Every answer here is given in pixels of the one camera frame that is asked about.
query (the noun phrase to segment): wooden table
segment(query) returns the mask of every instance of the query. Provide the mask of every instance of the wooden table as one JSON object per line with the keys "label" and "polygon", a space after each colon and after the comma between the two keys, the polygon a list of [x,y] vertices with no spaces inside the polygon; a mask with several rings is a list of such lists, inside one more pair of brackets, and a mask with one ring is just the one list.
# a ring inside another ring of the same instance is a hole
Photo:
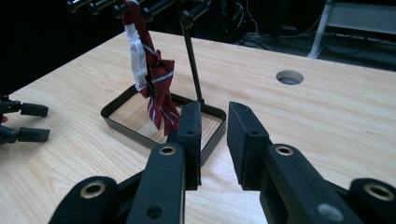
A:
{"label": "wooden table", "polygon": [[[176,60],[171,91],[196,99],[181,36],[151,33]],[[299,148],[329,181],[348,188],[372,177],[396,186],[396,73],[193,39],[205,102],[228,111],[248,105],[274,143]],[[117,182],[145,168],[149,148],[110,129],[101,109],[134,84],[121,34],[10,95],[43,104],[37,119],[8,114],[6,125],[51,129],[46,143],[0,146],[0,222],[45,223],[77,182]],[[304,76],[285,85],[276,74]],[[187,223],[263,223],[259,192],[237,185],[224,136],[202,168],[202,186],[186,193]]]}

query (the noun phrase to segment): metal rod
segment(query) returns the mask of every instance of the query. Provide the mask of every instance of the metal rod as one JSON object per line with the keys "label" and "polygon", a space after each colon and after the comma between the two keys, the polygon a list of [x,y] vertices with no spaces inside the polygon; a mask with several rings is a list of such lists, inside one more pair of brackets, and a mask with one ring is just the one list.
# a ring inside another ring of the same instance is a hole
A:
{"label": "metal rod", "polygon": [[192,42],[191,42],[191,36],[190,36],[190,29],[189,28],[184,28],[183,27],[183,36],[184,36],[184,40],[186,42],[187,53],[189,54],[189,61],[190,61],[190,66],[191,66],[191,71],[192,71],[192,78],[194,80],[194,86],[195,86],[195,91],[197,93],[197,98],[198,98],[198,101],[201,102],[201,104],[203,104],[204,103],[204,99],[202,98],[201,85],[199,83],[197,65],[195,63],[194,50],[192,48]]}

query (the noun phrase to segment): black cable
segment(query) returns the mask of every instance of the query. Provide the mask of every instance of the black cable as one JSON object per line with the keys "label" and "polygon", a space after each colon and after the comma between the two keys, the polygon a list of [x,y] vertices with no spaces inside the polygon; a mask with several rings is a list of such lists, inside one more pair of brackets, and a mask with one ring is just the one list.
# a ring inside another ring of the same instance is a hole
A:
{"label": "black cable", "polygon": [[[241,40],[242,41],[240,41],[239,46],[245,46],[245,47],[249,47],[249,48],[256,48],[257,46],[260,46],[262,49],[268,50],[267,47],[265,47],[264,45],[262,45],[262,43],[259,43],[257,41],[249,40],[249,39],[241,39]],[[251,42],[251,43],[255,44],[255,46],[246,45],[245,43],[247,43],[247,42]]]}

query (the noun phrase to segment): floor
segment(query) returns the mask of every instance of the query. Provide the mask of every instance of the floor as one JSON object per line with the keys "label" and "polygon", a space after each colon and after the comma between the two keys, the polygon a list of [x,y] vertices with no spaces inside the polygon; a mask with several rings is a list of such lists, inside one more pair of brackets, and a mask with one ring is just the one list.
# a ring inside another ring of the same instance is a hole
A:
{"label": "floor", "polygon": [[[268,49],[306,57],[314,42],[315,33],[283,35],[273,39],[265,33],[247,32],[233,43],[250,48]],[[373,34],[330,30],[323,36],[318,58],[339,63],[355,64],[396,72],[396,41]]]}

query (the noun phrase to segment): dark background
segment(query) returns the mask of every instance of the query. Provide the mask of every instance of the dark background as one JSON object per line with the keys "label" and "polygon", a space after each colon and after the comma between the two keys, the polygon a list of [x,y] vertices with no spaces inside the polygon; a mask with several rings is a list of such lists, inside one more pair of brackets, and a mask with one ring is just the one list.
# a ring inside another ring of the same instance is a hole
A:
{"label": "dark background", "polygon": [[[374,0],[342,1],[366,3]],[[146,0],[142,7],[158,2]],[[212,1],[210,10],[195,22],[192,36],[231,43],[239,34],[254,32],[248,9],[258,23],[259,32],[277,38],[285,24],[303,32],[318,19],[325,0],[228,0],[230,18],[233,3],[245,7],[243,29],[230,36],[221,32],[220,2]],[[393,0],[375,2],[396,4]],[[185,7],[194,4],[198,3],[186,2]],[[182,35],[177,18],[177,8],[171,6],[155,16],[148,28]],[[11,94],[122,32],[121,20],[114,17],[111,7],[93,16],[87,6],[70,13],[64,0],[0,1],[0,94]]]}
{"label": "dark background", "polygon": [[[157,2],[147,0],[142,7]],[[213,5],[211,11],[219,10],[219,1]],[[161,12],[148,28],[181,35],[177,8]],[[211,32],[210,27],[202,27],[201,36],[216,39],[219,23],[218,28]],[[11,94],[122,32],[121,20],[114,17],[111,7],[93,16],[87,6],[70,13],[64,0],[1,1],[0,94]]]}

